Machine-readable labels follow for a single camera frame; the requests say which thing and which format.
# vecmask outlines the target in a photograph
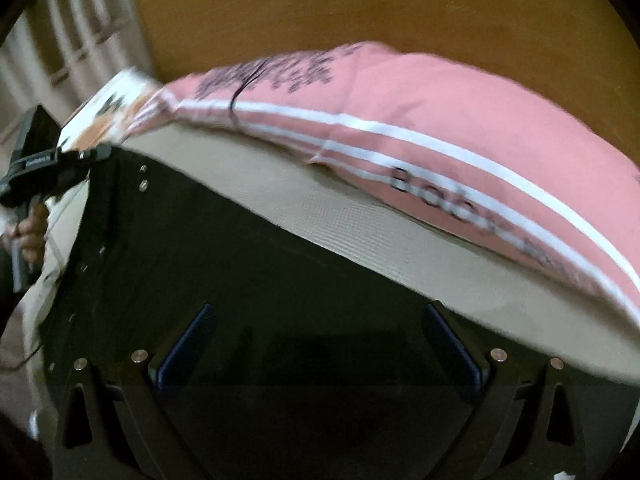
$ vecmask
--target white stripe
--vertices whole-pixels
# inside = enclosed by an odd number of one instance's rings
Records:
[[[142,110],[138,112],[135,119],[131,121],[131,124],[127,127],[127,130],[133,130],[137,128],[142,123],[146,123],[151,119],[154,119],[156,116],[160,115],[160,109],[158,103],[154,103],[151,106],[145,105]]]
[[[374,180],[377,182],[382,182],[384,184],[391,184],[391,177],[378,175],[375,173],[369,173],[369,171],[359,170],[357,168],[353,168],[340,160],[336,160],[334,158],[320,156],[317,158],[318,162],[324,162],[329,166],[335,166],[337,168],[342,168],[348,171],[355,176],[366,180]],[[422,197],[424,194],[424,190],[417,186],[409,185],[407,187],[407,191],[414,194],[415,196]],[[443,205],[446,205],[449,211],[454,211],[458,206],[451,202],[443,202]],[[488,229],[488,220],[483,219],[478,215],[474,215],[469,211],[466,211],[466,220],[471,221],[473,224],[478,226],[481,229]],[[505,231],[504,229],[499,228],[498,226],[493,227],[493,231],[500,238],[510,243],[514,247],[516,247],[520,251],[524,251],[524,242],[520,240],[518,237],[513,235],[512,233]],[[606,276],[599,268],[595,267],[591,262],[586,260],[581,254],[574,251],[572,248],[565,246],[568,251],[575,255],[576,261],[574,264],[576,267],[582,270],[587,276],[589,276],[592,280],[596,281],[609,296],[619,305],[623,307],[624,312],[631,318],[636,327],[640,328],[640,310],[638,306],[629,298],[620,288],[619,286],[608,276]],[[559,251],[557,248],[554,248],[558,253],[562,254],[562,251]]]
[[[174,102],[174,111],[178,116],[185,114],[188,110],[185,107],[177,106],[177,101],[172,99]],[[158,110],[155,106],[151,106],[149,111]],[[216,124],[219,126],[233,126],[232,121],[229,118],[212,118],[212,117],[202,117],[197,118],[196,122],[203,124]],[[348,146],[346,144],[341,144],[340,142],[335,141],[324,141],[322,139],[318,139],[317,137],[306,136],[304,134],[299,134],[297,132],[293,132],[290,130],[284,130],[282,128],[277,128],[276,126],[266,126],[264,124],[257,123],[249,123],[245,121],[241,121],[239,123],[241,126],[247,128],[250,132],[263,132],[267,134],[271,134],[274,136],[285,137],[288,139],[297,140],[299,142],[306,142],[313,146],[324,147],[326,149],[332,150],[337,153],[343,153],[348,156],[352,156],[354,158],[359,158],[361,160],[366,160],[372,162],[373,164],[377,164],[385,167],[393,167],[393,166],[402,166],[404,168],[410,168],[412,172],[418,177],[432,184],[435,184],[439,187],[443,187],[447,190],[450,190],[457,194],[464,194],[470,200],[473,200],[479,205],[482,205],[484,208],[502,216],[504,219],[508,220],[510,223],[520,227],[533,237],[540,240],[542,243],[552,248],[555,252],[562,255],[565,259],[573,263],[578,269],[584,272],[591,279],[595,280],[604,291],[606,291],[613,300],[617,301],[618,304],[622,305],[625,309],[627,315],[633,320],[636,326],[640,327],[640,310],[634,304],[634,302],[626,296],[626,294],[610,279],[604,272],[602,272],[599,268],[594,266],[589,260],[587,260],[580,253],[575,251],[573,248],[569,247],[562,240],[557,238],[554,234],[549,231],[546,231],[543,227],[536,224],[534,221],[524,217],[517,211],[509,208],[505,204],[499,202],[498,200],[489,197],[477,189],[473,189],[469,186],[465,186],[464,184],[457,182],[451,178],[448,178],[444,175],[440,175],[434,173],[433,171],[425,170],[424,168],[420,168],[419,166],[414,166],[413,164],[408,164],[405,161],[395,159],[386,155],[383,155],[378,152],[370,152],[369,150],[364,150],[363,148],[356,148],[354,146]],[[309,152],[307,150],[301,149],[299,146],[293,146],[294,149],[299,151],[304,151],[307,154]],[[312,162],[323,162],[325,164],[329,164],[331,166],[335,166],[336,168],[341,168],[343,170],[348,171],[351,174],[354,174],[357,177],[373,180],[377,182],[383,182],[385,184],[391,184],[391,177],[384,176],[380,174],[370,173],[369,171],[360,170],[358,168],[354,168],[344,162],[336,160],[331,157],[321,156],[316,153],[316,155],[312,158]],[[417,186],[408,186],[408,191],[415,196],[422,197],[424,195],[424,190]],[[444,205],[447,206],[449,211],[454,211],[457,206],[451,202],[443,202]],[[473,222],[476,226],[481,229],[488,229],[488,220],[484,219],[478,215],[473,215],[470,212],[466,212],[466,219]],[[512,233],[505,231],[498,226],[494,226],[495,233],[507,241],[518,250],[524,250],[524,242],[514,236]]]
[[[168,100],[172,101],[174,106],[178,105],[178,101],[175,99],[171,92],[165,89],[162,95]],[[209,101],[197,101],[184,99],[179,102],[180,106],[188,108],[228,108],[228,100],[213,99]],[[598,246],[604,253],[606,253],[616,265],[629,277],[629,279],[636,286],[636,289],[640,291],[640,276],[636,273],[631,263],[613,246],[613,244],[604,237],[595,227],[593,227],[584,218],[578,215],[573,209],[567,206],[565,203],[546,192],[541,187],[530,182],[526,178],[520,176],[509,168],[505,168],[501,164],[489,160],[482,155],[471,152],[465,148],[461,148],[444,140],[430,137],[427,134],[420,132],[414,132],[406,128],[400,128],[391,124],[379,123],[376,121],[366,121],[353,117],[347,114],[329,114],[326,112],[318,112],[316,110],[306,110],[304,108],[293,108],[289,106],[275,105],[271,103],[254,103],[247,101],[236,101],[235,108],[243,112],[266,112],[271,114],[277,114],[290,118],[302,119],[305,121],[313,121],[322,124],[340,124],[347,128],[353,128],[356,130],[371,132],[380,134],[386,137],[392,137],[394,139],[405,140],[412,144],[422,146],[433,150],[435,152],[442,153],[443,155],[450,156],[461,162],[465,162],[470,166],[486,171],[487,173],[500,178],[501,180],[511,184],[520,191],[526,193],[530,197],[538,200],[540,203],[546,205],[549,209],[560,215],[573,225],[578,231],[589,238],[596,246]]]

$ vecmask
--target person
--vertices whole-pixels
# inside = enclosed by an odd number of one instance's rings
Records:
[[[11,249],[20,244],[22,256],[37,270],[44,262],[45,234],[49,211],[44,204],[31,209],[20,223],[7,224],[0,248],[0,344],[2,334],[21,294],[14,293]],[[51,478],[51,467],[42,446],[0,412],[0,478],[35,480]]]

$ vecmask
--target pink fabric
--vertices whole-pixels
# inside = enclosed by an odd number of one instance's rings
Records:
[[[420,220],[604,296],[640,327],[638,168],[513,81],[359,43],[178,79],[128,134],[174,119],[287,146]]]

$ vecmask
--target silver screw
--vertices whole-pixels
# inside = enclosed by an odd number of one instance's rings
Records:
[[[149,354],[146,350],[136,350],[131,354],[131,360],[135,363],[141,363],[146,361],[146,358],[149,357]]]
[[[552,357],[551,359],[549,359],[549,363],[556,370],[562,370],[564,368],[564,361],[560,357]]]
[[[494,348],[493,350],[491,350],[491,357],[494,361],[503,363],[507,360],[507,352],[505,352],[502,348]]]
[[[74,368],[78,371],[82,370],[87,365],[87,360],[84,357],[76,359],[74,363]]]

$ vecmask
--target wooden wall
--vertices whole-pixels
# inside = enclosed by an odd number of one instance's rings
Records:
[[[136,0],[158,73],[379,40],[519,81],[640,162],[640,49],[607,0]]]

